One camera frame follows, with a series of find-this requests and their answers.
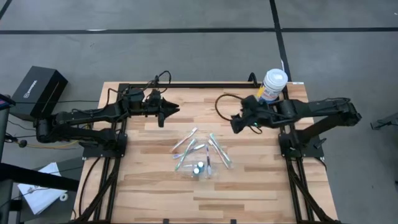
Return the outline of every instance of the black floor line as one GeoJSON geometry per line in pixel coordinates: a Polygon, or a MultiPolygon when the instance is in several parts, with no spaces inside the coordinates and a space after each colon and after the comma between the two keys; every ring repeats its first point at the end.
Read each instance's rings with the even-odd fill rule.
{"type": "Polygon", "coordinates": [[[283,69],[284,69],[284,71],[285,71],[285,73],[287,75],[288,81],[291,82],[292,81],[292,76],[290,75],[290,68],[289,68],[289,63],[287,61],[284,38],[283,38],[282,33],[281,33],[278,12],[277,12],[277,9],[276,9],[276,3],[275,3],[274,0],[269,0],[269,4],[271,5],[271,12],[272,12],[272,18],[274,20],[274,25],[275,25],[275,33],[276,33],[276,39],[278,41],[280,59],[283,62],[282,66],[283,66],[283,69]]]}
{"type": "Polygon", "coordinates": [[[171,29],[87,29],[87,30],[0,30],[2,35],[27,34],[189,34],[189,33],[257,33],[275,32],[268,27],[214,27],[214,28],[171,28],[171,29]]]}
{"type": "Polygon", "coordinates": [[[3,7],[0,10],[0,20],[6,13],[8,6],[10,6],[11,2],[12,2],[12,0],[7,0],[6,3],[4,3],[3,7]]]}
{"type": "Polygon", "coordinates": [[[398,27],[282,28],[282,32],[397,32],[398,27]]]}

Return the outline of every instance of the white paper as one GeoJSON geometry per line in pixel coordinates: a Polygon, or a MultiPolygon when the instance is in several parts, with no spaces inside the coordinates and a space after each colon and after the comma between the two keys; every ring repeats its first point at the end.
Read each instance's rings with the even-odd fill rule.
{"type": "MultiPolygon", "coordinates": [[[[52,175],[61,176],[56,162],[50,163],[43,169],[39,170],[39,172],[51,173],[52,175]]],[[[46,189],[45,187],[39,187],[29,184],[18,184],[18,187],[23,195],[27,194],[28,192],[32,192],[30,194],[24,195],[24,197],[29,204],[30,209],[32,209],[33,214],[35,215],[43,212],[48,206],[56,201],[56,199],[58,199],[61,194],[67,192],[66,190],[46,189]]]]}

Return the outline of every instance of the toothbrush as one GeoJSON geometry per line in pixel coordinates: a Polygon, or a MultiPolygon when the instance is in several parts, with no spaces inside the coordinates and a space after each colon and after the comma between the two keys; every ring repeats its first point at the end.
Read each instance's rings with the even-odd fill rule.
{"type": "Polygon", "coordinates": [[[222,155],[224,155],[227,162],[232,163],[231,159],[229,159],[227,153],[224,152],[223,148],[220,146],[213,133],[210,133],[210,138],[214,142],[214,145],[217,147],[217,149],[222,153],[222,155]]]}
{"type": "Polygon", "coordinates": [[[206,155],[207,155],[207,174],[209,177],[211,176],[211,166],[210,166],[210,156],[209,156],[209,147],[206,145],[206,155]]]}
{"type": "Polygon", "coordinates": [[[191,143],[188,145],[187,149],[185,150],[184,155],[182,155],[180,162],[178,162],[178,164],[175,166],[175,171],[177,171],[178,168],[180,168],[182,162],[185,159],[185,156],[187,156],[188,154],[189,149],[196,143],[196,141],[197,141],[196,139],[192,139],[191,143]]]}
{"type": "MultiPolygon", "coordinates": [[[[190,149],[190,150],[188,151],[188,154],[191,154],[191,153],[193,153],[193,152],[195,152],[195,151],[197,151],[198,149],[201,149],[201,148],[203,148],[203,147],[205,147],[204,144],[201,144],[201,145],[199,145],[199,146],[197,146],[197,147],[194,147],[193,149],[190,149]]],[[[179,157],[182,157],[183,155],[184,155],[184,153],[175,154],[175,155],[173,155],[173,159],[178,159],[179,157]]]]}
{"type": "Polygon", "coordinates": [[[195,132],[198,131],[198,128],[193,128],[191,133],[189,135],[187,135],[185,138],[183,138],[181,141],[179,141],[173,148],[171,148],[170,153],[173,153],[174,150],[176,150],[176,148],[178,148],[183,142],[185,142],[188,138],[190,138],[191,136],[193,136],[193,134],[195,134],[195,132]]]}
{"type": "Polygon", "coordinates": [[[212,140],[208,140],[209,144],[211,144],[214,147],[214,150],[218,153],[218,155],[220,156],[221,160],[223,161],[224,165],[226,166],[227,169],[229,169],[229,165],[228,163],[225,161],[223,155],[221,155],[220,151],[218,150],[217,146],[215,143],[213,143],[212,140]]]}

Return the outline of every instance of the white lid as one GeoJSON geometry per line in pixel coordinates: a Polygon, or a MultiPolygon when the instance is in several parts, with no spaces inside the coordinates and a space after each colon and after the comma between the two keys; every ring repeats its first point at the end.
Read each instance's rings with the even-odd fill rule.
{"type": "Polygon", "coordinates": [[[266,82],[274,88],[285,87],[287,83],[287,75],[283,70],[274,68],[267,72],[266,82]]]}

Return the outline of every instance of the disinfecting wipes container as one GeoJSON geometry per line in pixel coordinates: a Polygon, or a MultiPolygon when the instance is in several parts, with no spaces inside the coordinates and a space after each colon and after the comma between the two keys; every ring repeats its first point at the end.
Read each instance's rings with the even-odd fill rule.
{"type": "Polygon", "coordinates": [[[274,101],[287,83],[286,73],[278,68],[271,69],[264,77],[264,81],[257,92],[257,99],[262,101],[274,101]]]}

